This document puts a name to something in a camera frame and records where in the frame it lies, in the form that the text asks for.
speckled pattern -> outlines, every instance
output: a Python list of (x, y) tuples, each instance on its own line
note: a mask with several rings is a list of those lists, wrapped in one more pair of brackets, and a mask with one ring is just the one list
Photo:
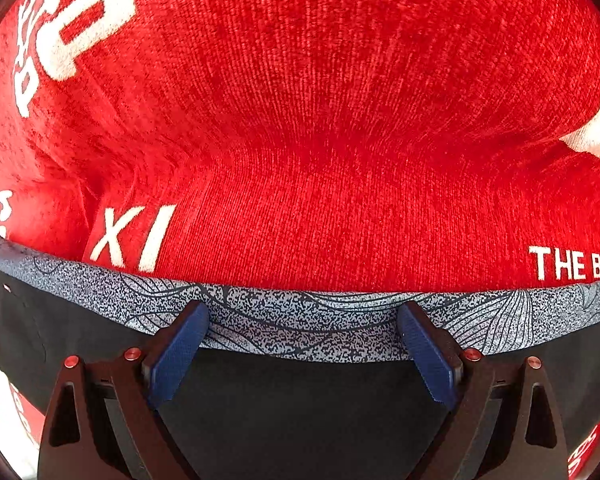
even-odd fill
[(141, 332), (168, 326), (190, 300), (211, 315), (202, 346), (305, 361), (408, 359), (397, 307), (417, 301), (462, 347), (484, 354), (550, 341), (600, 322), (600, 281), (458, 293), (264, 290), (143, 278), (39, 253), (0, 237), (0, 270)]

black garment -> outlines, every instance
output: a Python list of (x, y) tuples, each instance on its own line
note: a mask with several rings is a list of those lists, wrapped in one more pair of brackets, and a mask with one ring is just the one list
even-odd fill
[[(147, 337), (0, 272), (0, 368), (43, 412), (67, 355), (110, 359)], [(497, 359), (528, 355), (546, 366), (572, 450), (600, 420), (600, 323)], [(403, 480), (445, 416), (412, 362), (208, 349), (160, 413), (204, 480)]]

red screw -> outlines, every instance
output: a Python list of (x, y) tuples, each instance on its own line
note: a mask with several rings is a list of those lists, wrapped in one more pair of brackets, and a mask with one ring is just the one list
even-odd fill
[(464, 357), (466, 357), (469, 361), (477, 362), (484, 356), (477, 348), (467, 348), (464, 351)]
[(137, 347), (133, 347), (133, 348), (129, 348), (126, 352), (125, 352), (125, 359), (127, 361), (135, 361), (136, 359), (138, 359), (140, 356), (142, 355), (142, 350), (137, 348)]
[(542, 361), (540, 361), (540, 359), (535, 356), (531, 356), (531, 357), (527, 358), (526, 362), (534, 370), (537, 370), (542, 367)]
[(80, 358), (77, 355), (70, 355), (64, 360), (64, 366), (66, 368), (75, 368), (80, 362)]

red cloth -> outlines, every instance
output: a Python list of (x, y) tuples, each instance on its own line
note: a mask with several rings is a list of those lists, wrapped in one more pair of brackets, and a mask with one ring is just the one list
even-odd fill
[[(2, 224), (200, 282), (590, 282), (600, 116), (595, 142), (570, 137), (597, 156), (560, 139), (599, 110), (590, 0), (19, 0), (0, 26)], [(113, 226), (134, 207), (120, 254), (94, 251), (106, 208)]]

blue gripper pad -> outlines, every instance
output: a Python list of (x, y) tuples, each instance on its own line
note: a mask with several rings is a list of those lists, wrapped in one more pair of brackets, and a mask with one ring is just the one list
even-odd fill
[(173, 399), (208, 329), (209, 309), (200, 303), (151, 370), (148, 401), (154, 410), (164, 401)]
[(415, 362), (433, 400), (444, 403), (449, 411), (453, 410), (458, 401), (453, 370), (406, 304), (398, 309), (398, 330), (402, 344)]

